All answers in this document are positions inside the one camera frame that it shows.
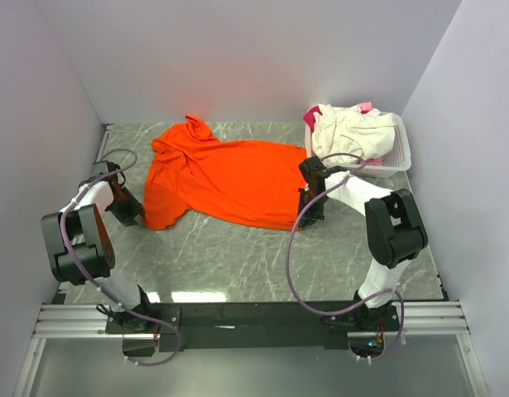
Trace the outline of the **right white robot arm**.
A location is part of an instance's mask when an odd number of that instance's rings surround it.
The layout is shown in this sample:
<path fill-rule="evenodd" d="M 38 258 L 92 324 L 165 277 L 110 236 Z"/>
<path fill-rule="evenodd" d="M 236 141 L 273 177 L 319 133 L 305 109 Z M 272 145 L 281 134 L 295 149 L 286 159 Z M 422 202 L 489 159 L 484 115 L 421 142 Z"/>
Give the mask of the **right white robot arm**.
<path fill-rule="evenodd" d="M 297 218 L 286 246 L 285 273 L 295 300 L 319 316 L 337 317 L 353 313 L 353 322 L 370 330 L 382 319 L 380 308 L 399 296 L 398 281 L 406 267 L 428 245 L 428 235 L 412 192 L 391 190 L 370 184 L 357 176 L 355 169 L 336 165 L 328 168 L 316 155 L 300 163 L 299 171 L 307 187 L 300 189 Z M 307 304 L 297 293 L 291 277 L 291 246 L 295 232 L 324 218 L 327 199 L 344 203 L 364 216 L 367 245 L 372 262 L 356 292 L 356 302 L 345 309 L 325 311 Z"/>

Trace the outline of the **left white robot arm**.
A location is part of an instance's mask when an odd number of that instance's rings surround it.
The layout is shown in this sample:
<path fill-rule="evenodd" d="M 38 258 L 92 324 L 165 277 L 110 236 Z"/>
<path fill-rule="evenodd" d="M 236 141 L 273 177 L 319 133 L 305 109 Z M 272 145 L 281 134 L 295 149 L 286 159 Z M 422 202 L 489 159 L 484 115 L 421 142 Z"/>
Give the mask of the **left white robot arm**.
<path fill-rule="evenodd" d="M 103 222 L 111 213 L 124 227 L 136 226 L 144 208 L 125 186 L 124 168 L 103 160 L 93 165 L 92 177 L 56 213 L 41 219 L 52 275 L 59 282 L 91 285 L 109 300 L 109 310 L 127 310 L 125 322 L 135 332 L 149 330 L 155 313 L 142 287 L 115 271 L 116 257 Z"/>

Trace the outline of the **orange t shirt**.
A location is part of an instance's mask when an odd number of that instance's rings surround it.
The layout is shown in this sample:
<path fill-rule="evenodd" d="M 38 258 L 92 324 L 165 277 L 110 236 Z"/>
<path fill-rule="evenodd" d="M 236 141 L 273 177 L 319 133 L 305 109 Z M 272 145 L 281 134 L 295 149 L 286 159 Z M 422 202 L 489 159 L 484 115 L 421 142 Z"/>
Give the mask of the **orange t shirt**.
<path fill-rule="evenodd" d="M 220 141 L 188 116 L 151 142 L 144 224 L 174 226 L 193 210 L 249 227 L 290 230 L 298 213 L 303 147 L 259 140 Z"/>

